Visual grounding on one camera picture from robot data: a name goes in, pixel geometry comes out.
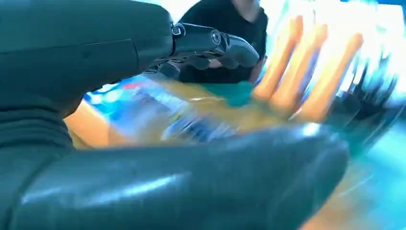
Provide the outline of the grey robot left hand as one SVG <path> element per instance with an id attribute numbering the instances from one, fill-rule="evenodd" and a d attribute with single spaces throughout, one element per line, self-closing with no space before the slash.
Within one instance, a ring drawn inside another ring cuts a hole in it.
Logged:
<path id="1" fill-rule="evenodd" d="M 79 150 L 64 118 L 87 92 L 170 60 L 259 59 L 244 39 L 173 25 L 134 0 L 0 3 L 3 230 L 296 230 L 333 193 L 347 144 L 287 125 L 209 143 Z"/>

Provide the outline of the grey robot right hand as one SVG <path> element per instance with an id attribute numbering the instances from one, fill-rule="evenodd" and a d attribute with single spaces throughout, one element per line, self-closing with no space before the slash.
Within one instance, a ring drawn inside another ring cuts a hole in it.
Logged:
<path id="1" fill-rule="evenodd" d="M 357 73 L 360 77 L 335 98 L 327 117 L 348 141 L 353 155 L 375 144 L 406 106 L 405 76 L 388 66 L 372 69 L 365 65 Z"/>

